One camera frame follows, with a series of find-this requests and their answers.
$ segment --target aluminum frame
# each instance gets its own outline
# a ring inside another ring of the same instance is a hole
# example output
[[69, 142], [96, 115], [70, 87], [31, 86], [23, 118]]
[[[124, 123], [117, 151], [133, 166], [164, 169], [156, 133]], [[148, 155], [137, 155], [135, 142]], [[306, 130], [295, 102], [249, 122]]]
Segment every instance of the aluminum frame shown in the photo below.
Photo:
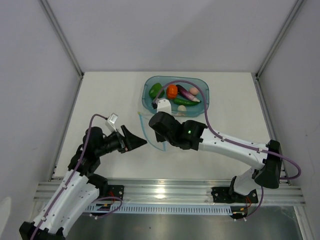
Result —
[[[47, 202], [58, 189], [61, 179], [40, 182], [34, 196], [35, 202]], [[108, 179], [109, 185], [123, 185], [123, 202], [139, 205], [168, 206], [242, 206], [243, 203], [214, 203], [212, 187], [229, 187], [230, 180], [165, 180], [165, 179]], [[257, 189], [260, 198], [261, 189]], [[282, 182], [277, 189], [264, 188], [263, 206], [306, 205], [299, 186]]]

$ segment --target green bell pepper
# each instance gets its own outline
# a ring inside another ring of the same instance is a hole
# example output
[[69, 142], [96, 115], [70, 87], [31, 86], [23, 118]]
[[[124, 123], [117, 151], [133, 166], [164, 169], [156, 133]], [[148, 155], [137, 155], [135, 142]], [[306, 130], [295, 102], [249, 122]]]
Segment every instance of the green bell pepper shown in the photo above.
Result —
[[[154, 84], [149, 91], [150, 98], [155, 99], [155, 97], [157, 96], [161, 88], [162, 88], [162, 85], [160, 83], [157, 82], [156, 84]], [[159, 98], [161, 98], [164, 94], [165, 94], [165, 91], [163, 90], [160, 93]]]

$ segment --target white egg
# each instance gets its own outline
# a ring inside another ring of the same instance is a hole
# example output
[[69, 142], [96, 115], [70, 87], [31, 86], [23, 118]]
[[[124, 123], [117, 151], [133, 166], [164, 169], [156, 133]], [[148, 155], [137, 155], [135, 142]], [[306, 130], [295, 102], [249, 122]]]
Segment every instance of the white egg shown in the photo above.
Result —
[[187, 111], [187, 108], [186, 108], [186, 106], [180, 105], [180, 106], [178, 106], [178, 111], [180, 111], [180, 112], [186, 112], [186, 111]]

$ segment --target metal rail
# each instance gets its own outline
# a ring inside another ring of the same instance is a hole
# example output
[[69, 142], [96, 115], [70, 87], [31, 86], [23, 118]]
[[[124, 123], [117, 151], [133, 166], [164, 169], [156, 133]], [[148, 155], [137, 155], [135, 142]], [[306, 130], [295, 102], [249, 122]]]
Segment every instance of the metal rail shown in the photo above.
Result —
[[46, 15], [48, 21], [50, 22], [53, 31], [55, 32], [57, 38], [59, 39], [66, 55], [68, 56], [68, 58], [70, 59], [71, 63], [73, 64], [73, 67], [75, 69], [75, 71], [78, 73], [78, 75], [82, 78], [83, 76], [83, 72], [80, 68], [80, 65], [76, 59], [75, 54], [73, 53], [70, 44], [67, 41], [67, 38], [64, 34], [64, 32], [62, 31], [58, 20], [54, 14], [54, 12], [52, 11], [50, 4], [48, 3], [47, 0], [38, 0], [44, 14]]
[[[35, 202], [47, 202], [58, 189], [61, 180], [40, 182]], [[238, 206], [241, 204], [214, 203], [212, 187], [228, 187], [230, 180], [137, 180], [109, 179], [110, 185], [124, 185], [123, 202], [139, 205], [167, 206]], [[278, 189], [264, 189], [263, 206], [305, 206], [301, 188], [281, 183]]]
[[284, 24], [281, 27], [280, 32], [276, 36], [274, 42], [272, 43], [272, 46], [268, 52], [268, 54], [265, 56], [264, 60], [262, 61], [262, 64], [257, 72], [257, 77], [259, 78], [261, 74], [266, 69], [267, 65], [270, 63], [271, 59], [275, 55], [276, 51], [278, 50], [280, 44], [284, 40], [285, 36], [287, 35], [290, 27], [293, 25], [294, 21], [296, 20], [297, 16], [299, 15], [304, 3], [307, 0], [297, 0], [292, 7], [288, 17], [286, 18]]

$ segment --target orange tomato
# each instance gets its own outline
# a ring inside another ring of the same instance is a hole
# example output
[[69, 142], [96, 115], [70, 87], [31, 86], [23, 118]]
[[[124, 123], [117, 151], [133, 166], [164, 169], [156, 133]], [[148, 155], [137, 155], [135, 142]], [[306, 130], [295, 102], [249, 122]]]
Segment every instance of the orange tomato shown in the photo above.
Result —
[[166, 97], [168, 99], [175, 99], [178, 96], [178, 87], [176, 85], [170, 84], [166, 88]]

